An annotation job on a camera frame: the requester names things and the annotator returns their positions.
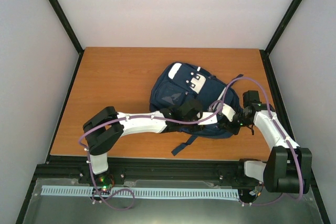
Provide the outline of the right black frame post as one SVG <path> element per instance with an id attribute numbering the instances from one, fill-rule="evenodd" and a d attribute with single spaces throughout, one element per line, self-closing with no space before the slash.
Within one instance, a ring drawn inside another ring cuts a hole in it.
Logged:
<path id="1" fill-rule="evenodd" d="M 271 52 L 275 48 L 277 42 L 279 41 L 281 35 L 284 33 L 286 27 L 290 23 L 291 19 L 293 18 L 294 14 L 296 13 L 298 7 L 300 6 L 303 0 L 292 0 L 290 5 L 288 6 L 285 14 L 283 15 L 279 25 L 277 26 L 274 34 L 272 35 L 266 49 L 265 54 L 267 57 L 271 55 Z"/>

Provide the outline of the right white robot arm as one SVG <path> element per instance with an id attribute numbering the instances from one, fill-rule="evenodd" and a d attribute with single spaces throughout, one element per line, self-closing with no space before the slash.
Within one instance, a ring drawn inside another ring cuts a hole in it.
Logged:
<path id="1" fill-rule="evenodd" d="M 221 125 L 233 134 L 242 127 L 257 128 L 270 154 L 266 162 L 240 160 L 240 176 L 260 181 L 271 193 L 306 194 L 311 182 L 312 153 L 302 148 L 286 132 L 268 103 L 262 103 L 258 91 L 243 94 L 243 109 L 236 112 L 224 103 Z"/>

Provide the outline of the navy blue student backpack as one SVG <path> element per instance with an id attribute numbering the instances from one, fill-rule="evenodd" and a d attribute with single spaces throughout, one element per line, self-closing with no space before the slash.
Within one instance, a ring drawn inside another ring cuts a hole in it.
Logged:
<path id="1" fill-rule="evenodd" d="M 163 71 L 154 84 L 149 99 L 149 110 L 154 112 L 174 106 L 179 107 L 189 100 L 196 99 L 202 104 L 203 111 L 207 112 L 214 101 L 222 99 L 226 86 L 227 84 L 199 66 L 174 62 Z M 224 103 L 231 106 L 235 112 L 242 111 L 239 97 L 232 87 L 226 92 Z M 232 133 L 221 129 L 218 124 L 217 126 L 217 133 L 184 132 L 191 137 L 171 153 L 176 156 L 188 145 L 191 145 L 197 137 L 225 139 L 233 136 Z"/>

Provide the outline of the black frame post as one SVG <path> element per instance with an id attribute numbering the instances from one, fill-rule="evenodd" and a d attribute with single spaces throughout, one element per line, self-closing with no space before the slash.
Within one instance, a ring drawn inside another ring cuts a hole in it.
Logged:
<path id="1" fill-rule="evenodd" d="M 271 55 L 271 52 L 275 48 L 277 42 L 279 41 L 281 35 L 284 33 L 286 27 L 290 23 L 291 19 L 293 18 L 294 14 L 296 13 L 298 7 L 300 6 L 303 0 L 292 0 L 290 5 L 288 6 L 285 14 L 283 15 L 279 25 L 277 26 L 274 34 L 272 35 L 266 49 L 265 54 L 267 57 Z"/>
<path id="2" fill-rule="evenodd" d="M 53 8 L 55 14 L 57 15 L 60 23 L 62 24 L 68 38 L 70 39 L 72 45 L 74 46 L 76 52 L 80 55 L 84 52 L 60 2 L 58 0 L 48 0 L 51 7 Z"/>

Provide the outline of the left black frame post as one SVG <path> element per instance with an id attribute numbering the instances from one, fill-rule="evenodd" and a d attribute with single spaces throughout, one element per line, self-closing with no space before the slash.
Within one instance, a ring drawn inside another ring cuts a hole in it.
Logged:
<path id="1" fill-rule="evenodd" d="M 60 23 L 62 24 L 68 38 L 70 39 L 72 45 L 74 46 L 76 52 L 80 55 L 84 52 L 60 2 L 58 0 L 48 0 L 51 7 L 53 8 L 55 14 L 57 15 Z"/>

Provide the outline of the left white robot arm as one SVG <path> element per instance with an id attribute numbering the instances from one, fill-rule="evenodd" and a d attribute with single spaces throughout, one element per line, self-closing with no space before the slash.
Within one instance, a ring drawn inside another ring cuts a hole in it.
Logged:
<path id="1" fill-rule="evenodd" d="M 202 104 L 195 99 L 180 106 L 174 105 L 158 111 L 129 114 L 117 112 L 108 106 L 83 125 L 84 138 L 88 146 L 91 178 L 97 183 L 108 180 L 107 153 L 119 138 L 138 133 L 179 132 L 183 129 L 202 130 L 217 123 L 214 112 L 204 112 Z"/>

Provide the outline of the black aluminium frame base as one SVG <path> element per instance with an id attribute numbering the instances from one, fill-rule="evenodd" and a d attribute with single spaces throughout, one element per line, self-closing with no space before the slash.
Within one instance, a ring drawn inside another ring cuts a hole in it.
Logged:
<path id="1" fill-rule="evenodd" d="M 151 189 L 174 190 L 186 186 L 205 189 L 237 189 L 240 196 L 250 188 L 239 184 L 236 173 L 238 161 L 206 161 L 189 159 L 117 158 L 108 162 L 113 166 L 116 182 L 129 188 L 131 183 Z M 315 178 L 311 179 L 309 192 L 299 203 L 287 196 L 268 203 L 247 206 L 216 199 L 158 199 L 136 197 L 134 211 L 112 211 L 108 207 L 94 210 L 78 195 L 42 195 L 42 187 L 84 187 L 90 184 L 89 171 L 83 157 L 48 155 L 44 164 L 37 165 L 29 185 L 17 223 L 329 223 Z"/>

